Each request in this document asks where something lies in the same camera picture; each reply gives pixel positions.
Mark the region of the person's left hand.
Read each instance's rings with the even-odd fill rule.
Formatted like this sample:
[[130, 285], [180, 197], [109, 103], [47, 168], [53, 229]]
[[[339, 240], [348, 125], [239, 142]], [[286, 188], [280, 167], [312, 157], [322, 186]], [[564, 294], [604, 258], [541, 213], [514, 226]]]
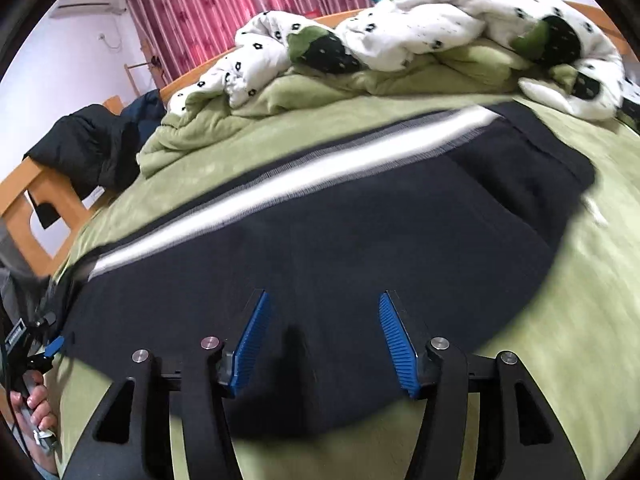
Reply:
[[43, 384], [37, 384], [30, 395], [25, 398], [21, 393], [10, 393], [11, 406], [14, 409], [15, 420], [20, 428], [23, 443], [28, 449], [37, 471], [43, 479], [58, 479], [58, 467], [53, 454], [47, 454], [36, 442], [34, 430], [53, 430], [58, 420], [48, 401], [48, 389]]

